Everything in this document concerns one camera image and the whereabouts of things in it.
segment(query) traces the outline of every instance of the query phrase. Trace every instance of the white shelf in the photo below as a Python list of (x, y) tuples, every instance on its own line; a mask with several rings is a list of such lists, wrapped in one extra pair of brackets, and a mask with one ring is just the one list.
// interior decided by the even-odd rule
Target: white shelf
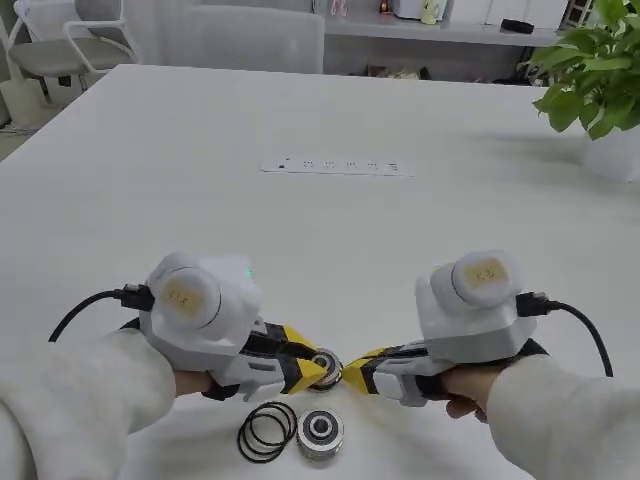
[(346, 18), (327, 16), (327, 35), (356, 37), (403, 38), (436, 42), (481, 43), (488, 45), (514, 45), (544, 47), (558, 41), (555, 30), (536, 29), (531, 35), (501, 32), (494, 25), (466, 25), (448, 22), (423, 25), (417, 20), (401, 20), (394, 15), (352, 9)]

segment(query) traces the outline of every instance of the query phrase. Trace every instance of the hand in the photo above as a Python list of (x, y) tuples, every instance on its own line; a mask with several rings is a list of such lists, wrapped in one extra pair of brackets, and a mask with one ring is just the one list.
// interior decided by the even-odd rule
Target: hand
[(191, 393), (206, 392), (211, 387), (211, 376), (205, 372), (174, 372), (176, 398)]
[(456, 398), (447, 404), (447, 413), (453, 419), (475, 412), (482, 423), (487, 423), (487, 401), (489, 392), (498, 375), (507, 367), (458, 367), (443, 374), (442, 381), (447, 391)]

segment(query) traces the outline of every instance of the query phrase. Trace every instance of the white sleeve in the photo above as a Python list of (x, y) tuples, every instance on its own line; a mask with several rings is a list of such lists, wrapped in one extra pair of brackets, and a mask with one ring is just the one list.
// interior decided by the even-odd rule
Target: white sleeve
[(3, 364), (2, 479), (31, 480), (35, 465), (38, 480), (115, 480), (127, 435), (164, 416), (174, 398), (171, 366), (134, 330)]
[(638, 478), (640, 391), (613, 379), (525, 358), (497, 378), (487, 417), (500, 452), (538, 480)]

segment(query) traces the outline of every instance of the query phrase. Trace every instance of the white cabinet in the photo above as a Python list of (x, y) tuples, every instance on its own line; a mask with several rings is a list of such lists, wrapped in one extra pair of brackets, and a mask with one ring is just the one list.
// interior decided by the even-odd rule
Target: white cabinet
[(449, 0), (453, 2), (451, 23), (482, 24), (487, 20), (491, 0)]
[(493, 0), (486, 23), (489, 25), (500, 25), (505, 18), (524, 20), (528, 3), (527, 0)]
[(568, 3), (568, 0), (531, 0), (524, 20), (536, 28), (557, 29)]

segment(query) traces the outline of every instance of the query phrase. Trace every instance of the bearing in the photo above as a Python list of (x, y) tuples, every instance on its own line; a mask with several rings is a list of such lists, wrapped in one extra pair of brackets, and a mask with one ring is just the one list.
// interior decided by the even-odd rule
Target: bearing
[(316, 392), (327, 392), (342, 380), (342, 362), (338, 356), (326, 348), (317, 349), (318, 354), (312, 361), (327, 369), (327, 374), (317, 383), (309, 387)]
[(298, 446), (310, 460), (333, 458), (344, 441), (344, 423), (333, 410), (307, 410), (298, 420)]

